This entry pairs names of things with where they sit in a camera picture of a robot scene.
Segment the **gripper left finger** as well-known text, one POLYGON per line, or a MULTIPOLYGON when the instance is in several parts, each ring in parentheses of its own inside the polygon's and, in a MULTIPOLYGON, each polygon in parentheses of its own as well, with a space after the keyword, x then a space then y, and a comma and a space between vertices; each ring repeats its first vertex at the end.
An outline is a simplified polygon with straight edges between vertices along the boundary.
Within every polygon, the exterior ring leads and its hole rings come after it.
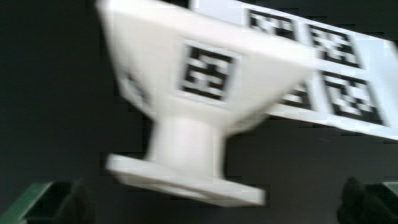
POLYGON ((0 224, 96 224, 84 181, 36 182, 0 214, 0 224))

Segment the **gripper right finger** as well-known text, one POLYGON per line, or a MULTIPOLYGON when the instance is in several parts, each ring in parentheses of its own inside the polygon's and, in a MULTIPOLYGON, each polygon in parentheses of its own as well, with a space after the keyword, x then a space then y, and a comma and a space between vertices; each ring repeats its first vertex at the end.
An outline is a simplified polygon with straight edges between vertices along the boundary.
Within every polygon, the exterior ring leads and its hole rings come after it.
POLYGON ((340 224, 398 224, 398 181, 343 185, 340 224))

